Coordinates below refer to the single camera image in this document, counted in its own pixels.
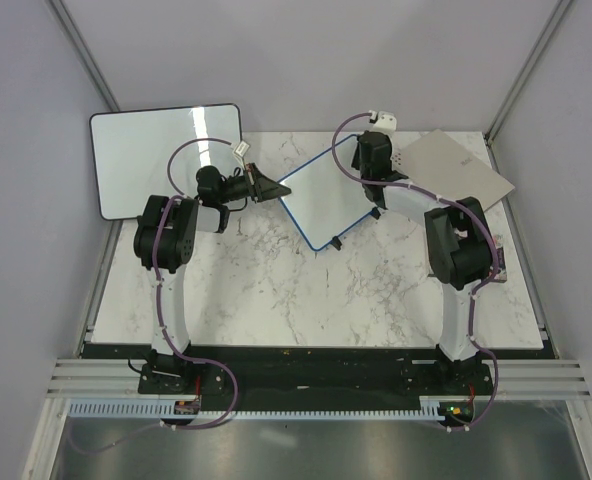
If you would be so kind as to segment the black whiteboard foot clip left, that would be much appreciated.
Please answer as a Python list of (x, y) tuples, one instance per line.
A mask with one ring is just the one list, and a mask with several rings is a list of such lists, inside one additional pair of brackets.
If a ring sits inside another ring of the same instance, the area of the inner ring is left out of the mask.
[(340, 251), (342, 248), (342, 242), (338, 237), (333, 237), (330, 241), (330, 245), (337, 251)]

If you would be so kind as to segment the large black-framed whiteboard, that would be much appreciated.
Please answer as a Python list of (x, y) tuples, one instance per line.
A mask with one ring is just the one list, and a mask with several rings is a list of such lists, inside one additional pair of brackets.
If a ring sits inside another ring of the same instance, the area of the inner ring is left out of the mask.
[(197, 194), (196, 173), (240, 165), (239, 108), (231, 103), (98, 113), (89, 120), (101, 217), (133, 219), (152, 195)]

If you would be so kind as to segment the dark floral paperback book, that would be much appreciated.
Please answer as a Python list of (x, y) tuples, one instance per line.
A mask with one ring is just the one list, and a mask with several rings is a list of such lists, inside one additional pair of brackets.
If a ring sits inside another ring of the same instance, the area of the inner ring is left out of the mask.
[(500, 234), (494, 234), (493, 240), (494, 240), (494, 245), (496, 248), (498, 269), (497, 269), (497, 273), (492, 278), (492, 282), (493, 283), (506, 283), (508, 275), (507, 275), (507, 266), (506, 266), (503, 236)]

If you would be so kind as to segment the blue-framed small whiteboard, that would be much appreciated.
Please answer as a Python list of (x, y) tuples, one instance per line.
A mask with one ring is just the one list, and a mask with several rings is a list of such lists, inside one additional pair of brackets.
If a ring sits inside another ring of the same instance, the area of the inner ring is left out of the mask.
[(366, 198), (363, 186), (342, 173), (351, 168), (356, 145), (357, 136), (347, 135), (279, 180), (292, 190), (280, 202), (315, 252), (373, 218), (370, 211), (376, 205)]

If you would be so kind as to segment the beige notebook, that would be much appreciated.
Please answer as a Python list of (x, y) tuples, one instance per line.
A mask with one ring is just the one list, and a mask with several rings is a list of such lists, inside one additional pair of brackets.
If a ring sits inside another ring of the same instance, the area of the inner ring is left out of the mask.
[(392, 164), (414, 184), (450, 200), (474, 197), (484, 210), (515, 189), (492, 168), (480, 132), (422, 133), (396, 145)]

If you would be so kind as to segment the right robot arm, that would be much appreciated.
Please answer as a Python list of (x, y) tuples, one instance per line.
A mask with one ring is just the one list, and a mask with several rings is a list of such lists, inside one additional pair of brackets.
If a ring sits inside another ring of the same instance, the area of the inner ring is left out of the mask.
[(430, 269), (443, 288), (438, 349), (447, 359), (434, 368), (433, 377), (441, 391), (457, 393), (470, 381), (463, 361), (478, 352), (475, 295), (498, 263), (482, 205), (472, 196), (446, 200), (413, 185), (394, 169), (393, 144), (385, 133), (360, 134), (351, 167), (360, 173), (368, 200), (425, 228)]

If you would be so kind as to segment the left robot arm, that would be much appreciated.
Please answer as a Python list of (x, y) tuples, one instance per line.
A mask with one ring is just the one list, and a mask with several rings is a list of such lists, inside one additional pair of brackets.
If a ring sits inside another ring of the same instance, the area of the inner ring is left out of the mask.
[(221, 234), (236, 201), (262, 203), (292, 190), (262, 174), (256, 164), (237, 167), (228, 177), (213, 165), (196, 173), (197, 194), (149, 197), (137, 217), (133, 250), (145, 268), (154, 302), (154, 327), (140, 373), (141, 394), (187, 394), (198, 386), (204, 360), (189, 361), (191, 340), (185, 320), (186, 268), (196, 233)]

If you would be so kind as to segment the aluminium rail base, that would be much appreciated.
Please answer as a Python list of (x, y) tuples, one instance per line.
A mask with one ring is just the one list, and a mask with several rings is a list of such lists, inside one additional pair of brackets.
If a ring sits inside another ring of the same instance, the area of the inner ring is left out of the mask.
[(193, 395), (227, 398), (338, 391), (399, 396), (503, 400), (585, 399), (575, 360), (551, 351), (503, 351), (497, 361), (478, 353), (452, 363), (436, 349), (196, 346), (206, 364), (147, 353), (143, 346), (92, 345), (80, 359), (57, 361), (51, 396), (129, 398)]

